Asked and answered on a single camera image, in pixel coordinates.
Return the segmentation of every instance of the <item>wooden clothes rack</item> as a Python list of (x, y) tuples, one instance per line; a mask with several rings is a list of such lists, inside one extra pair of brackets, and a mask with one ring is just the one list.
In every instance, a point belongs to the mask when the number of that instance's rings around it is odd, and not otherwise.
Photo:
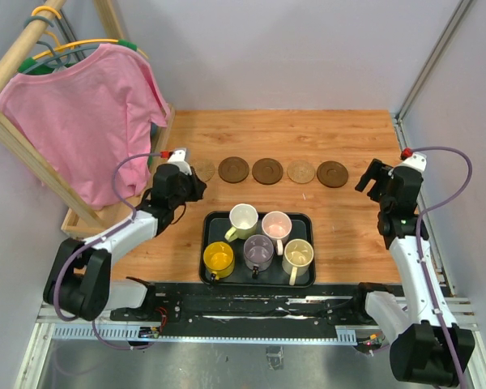
[[(45, 6), (50, 6), (60, 11), (66, 0), (47, 0)], [(94, 0), (97, 14), (103, 24), (108, 37), (122, 39), (126, 37), (119, 21), (112, 0)], [(48, 20), (54, 18), (51, 11), (37, 13)], [(19, 34), (16, 41), (7, 50), (0, 60), (0, 93), (9, 80), (16, 74), (23, 60), (31, 52), (36, 42), (48, 27), (43, 20), (33, 20)], [(168, 126), (160, 128), (156, 139), (151, 143), (152, 151), (162, 151), (167, 143), (171, 126), (173, 124), (174, 109), (171, 108), (171, 116)], [(53, 190), (69, 207), (69, 211), (63, 222), (62, 229), (73, 237), (87, 237), (101, 232), (117, 223), (128, 215), (128, 207), (122, 203), (105, 207), (96, 212), (88, 206), (83, 199), (70, 187), (68, 182), (54, 170), (47, 160), (30, 144), (20, 131), (0, 111), (0, 142), (16, 155), (44, 184)], [(151, 177), (160, 163), (159, 158), (154, 158), (150, 167)], [(140, 196), (128, 199), (131, 203), (138, 203)]]

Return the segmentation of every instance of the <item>cup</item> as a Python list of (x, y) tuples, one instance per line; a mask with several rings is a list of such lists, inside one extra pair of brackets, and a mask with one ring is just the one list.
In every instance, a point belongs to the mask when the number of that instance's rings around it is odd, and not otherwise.
[(274, 242), (277, 255), (283, 255), (284, 244), (292, 231), (292, 221), (286, 213), (269, 212), (262, 219), (262, 231)]
[(260, 271), (265, 271), (274, 258), (274, 245), (264, 235), (253, 235), (243, 245), (245, 264), (252, 271), (252, 278), (258, 278)]
[(308, 271), (313, 261), (313, 247), (303, 239), (293, 239), (284, 247), (283, 270), (290, 275), (290, 285)]
[(225, 234), (225, 240), (248, 239), (256, 233), (258, 212), (249, 204), (237, 204), (228, 215), (232, 227)]
[(211, 281), (228, 277), (234, 270), (234, 251), (225, 242), (214, 242), (203, 251), (203, 262), (211, 273)]

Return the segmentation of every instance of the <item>brown coaster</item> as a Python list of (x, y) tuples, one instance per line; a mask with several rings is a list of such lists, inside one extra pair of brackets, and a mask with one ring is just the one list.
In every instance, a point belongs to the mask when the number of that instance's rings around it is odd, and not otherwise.
[(208, 182), (214, 176), (215, 167), (211, 160), (193, 160), (191, 166), (203, 182)]
[(271, 158), (263, 158), (252, 167), (252, 175), (257, 182), (264, 185), (272, 185), (283, 177), (283, 166)]
[(307, 184), (315, 177), (315, 168), (307, 160), (294, 160), (286, 172), (298, 184)]
[(325, 186), (340, 188), (349, 178), (349, 173), (344, 165), (334, 160), (322, 162), (317, 169), (317, 178)]
[(236, 184), (245, 180), (249, 175), (249, 164), (239, 156), (230, 156), (221, 161), (218, 166), (218, 174), (225, 182)]

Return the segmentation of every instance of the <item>pink t-shirt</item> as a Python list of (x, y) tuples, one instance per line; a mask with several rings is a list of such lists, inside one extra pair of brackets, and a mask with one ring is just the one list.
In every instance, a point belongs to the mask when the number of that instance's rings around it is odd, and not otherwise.
[[(166, 126), (168, 105), (147, 61), (132, 49), (102, 44), (72, 67), (49, 75), (17, 74), (0, 94), (0, 110), (91, 207), (118, 203), (115, 167), (149, 152), (151, 122)], [(149, 178), (147, 158), (117, 175), (125, 198)]]

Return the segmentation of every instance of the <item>wooden table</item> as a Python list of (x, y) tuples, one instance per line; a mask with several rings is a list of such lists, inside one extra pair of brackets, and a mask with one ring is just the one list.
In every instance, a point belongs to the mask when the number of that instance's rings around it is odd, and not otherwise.
[[(187, 147), (191, 159), (211, 159), (216, 168), (228, 156), (252, 165), (275, 158), (283, 179), (264, 186), (252, 173), (239, 184), (223, 182), (218, 174), (207, 183), (204, 199), (189, 203), (181, 221), (157, 239), (133, 250), (113, 268), (113, 278), (198, 281), (203, 220), (209, 212), (229, 211), (249, 203), (260, 212), (301, 212), (313, 223), (317, 282), (399, 282), (393, 259), (377, 232), (378, 204), (354, 187), (373, 158), (399, 163), (399, 146), (386, 111), (190, 111), (178, 112), (168, 149)], [(317, 168), (337, 160), (349, 171), (338, 189), (292, 182), (288, 164), (308, 160)]]

